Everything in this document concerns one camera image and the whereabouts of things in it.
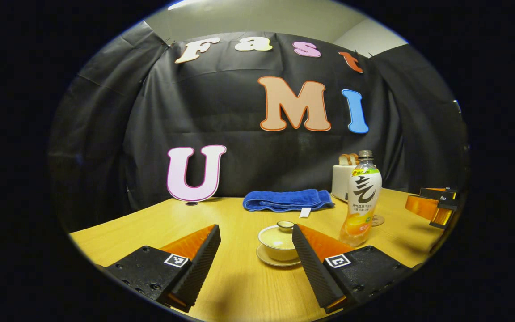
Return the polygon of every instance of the folded towel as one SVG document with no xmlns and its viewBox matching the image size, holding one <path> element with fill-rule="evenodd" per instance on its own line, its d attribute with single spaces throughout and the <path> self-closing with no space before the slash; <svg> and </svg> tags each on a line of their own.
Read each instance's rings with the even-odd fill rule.
<svg viewBox="0 0 515 322">
<path fill-rule="evenodd" d="M 327 190 L 306 189 L 292 192 L 252 191 L 244 198 L 244 208 L 255 212 L 269 209 L 273 212 L 290 212 L 311 208 L 311 211 L 333 207 Z"/>
</svg>

